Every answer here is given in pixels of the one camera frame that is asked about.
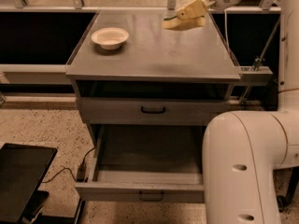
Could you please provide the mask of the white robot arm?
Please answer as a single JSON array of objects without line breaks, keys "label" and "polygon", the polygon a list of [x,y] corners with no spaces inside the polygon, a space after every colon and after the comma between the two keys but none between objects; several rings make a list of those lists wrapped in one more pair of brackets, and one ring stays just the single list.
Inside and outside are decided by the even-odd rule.
[{"label": "white robot arm", "polygon": [[[241,0],[188,0],[179,18]],[[299,0],[281,0],[278,109],[218,115],[203,139],[207,224],[281,224],[273,171],[299,165]]]}]

